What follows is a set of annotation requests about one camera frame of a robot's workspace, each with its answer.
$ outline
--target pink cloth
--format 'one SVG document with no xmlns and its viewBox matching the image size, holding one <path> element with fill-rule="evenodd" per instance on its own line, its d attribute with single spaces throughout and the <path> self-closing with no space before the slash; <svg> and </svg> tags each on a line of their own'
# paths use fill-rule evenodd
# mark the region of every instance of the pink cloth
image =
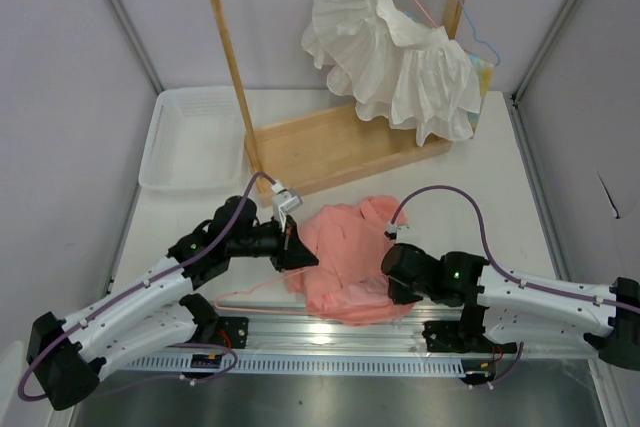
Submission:
<svg viewBox="0 0 640 427">
<path fill-rule="evenodd" d="M 413 305 L 394 305 L 381 271 L 393 241 L 384 235 L 398 207 L 389 196 L 368 197 L 358 205 L 329 205 L 299 229 L 300 239 L 320 264 L 287 281 L 290 292 L 307 298 L 307 310 L 350 325 L 372 324 L 407 315 Z M 406 222 L 403 213 L 398 217 Z"/>
</svg>

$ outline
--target white garment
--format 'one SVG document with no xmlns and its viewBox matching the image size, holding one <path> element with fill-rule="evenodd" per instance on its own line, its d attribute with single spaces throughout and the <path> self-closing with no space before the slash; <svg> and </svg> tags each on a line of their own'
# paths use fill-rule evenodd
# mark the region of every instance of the white garment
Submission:
<svg viewBox="0 0 640 427">
<path fill-rule="evenodd" d="M 327 87 L 353 95 L 360 119 L 416 129 L 418 145 L 431 133 L 473 135 L 467 113 L 479 113 L 481 99 L 469 57 L 443 27 L 414 22 L 393 0 L 314 0 L 302 47 L 316 68 L 335 66 Z"/>
</svg>

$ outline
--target hanging clothes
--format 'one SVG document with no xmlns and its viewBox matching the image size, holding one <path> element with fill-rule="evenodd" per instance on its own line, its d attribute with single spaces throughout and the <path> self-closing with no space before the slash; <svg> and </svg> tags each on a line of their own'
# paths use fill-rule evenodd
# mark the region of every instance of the hanging clothes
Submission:
<svg viewBox="0 0 640 427">
<path fill-rule="evenodd" d="M 368 197 L 357 205 L 328 205 L 298 229 L 319 265 L 287 279 L 290 292 L 306 297 L 307 311 L 349 325 L 366 325 L 407 315 L 413 305 L 394 305 L 382 259 L 393 241 L 387 222 L 398 208 L 394 197 Z M 399 223 L 406 223 L 400 214 Z"/>
<path fill-rule="evenodd" d="M 481 107 L 478 75 L 443 27 L 431 29 L 398 11 L 393 0 L 314 0 L 302 46 L 314 65 L 333 65 L 327 87 L 356 98 L 361 120 L 377 116 L 395 129 L 473 136 L 469 113 Z"/>
</svg>

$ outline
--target wooden rack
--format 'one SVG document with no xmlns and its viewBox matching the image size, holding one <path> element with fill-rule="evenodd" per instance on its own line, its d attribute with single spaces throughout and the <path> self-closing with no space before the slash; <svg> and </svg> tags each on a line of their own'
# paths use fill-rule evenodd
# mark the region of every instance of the wooden rack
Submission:
<svg viewBox="0 0 640 427">
<path fill-rule="evenodd" d="M 210 1 L 242 111 L 245 148 L 253 172 L 263 170 L 300 194 L 310 194 L 450 149 L 451 142 L 435 135 L 418 147 L 413 130 L 392 130 L 384 118 L 362 122 L 356 116 L 355 102 L 254 129 L 222 0 Z M 443 25 L 450 37 L 455 36 L 461 12 L 457 0 L 447 0 Z M 267 203 L 270 186 L 260 179 L 258 190 Z"/>
</svg>

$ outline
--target white plastic bin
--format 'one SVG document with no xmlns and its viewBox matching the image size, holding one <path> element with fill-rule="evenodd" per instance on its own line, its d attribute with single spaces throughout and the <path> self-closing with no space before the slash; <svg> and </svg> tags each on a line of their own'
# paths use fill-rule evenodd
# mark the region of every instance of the white plastic bin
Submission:
<svg viewBox="0 0 640 427">
<path fill-rule="evenodd" d="M 162 92 L 151 118 L 138 181 L 169 193 L 235 187 L 244 126 L 231 87 Z"/>
</svg>

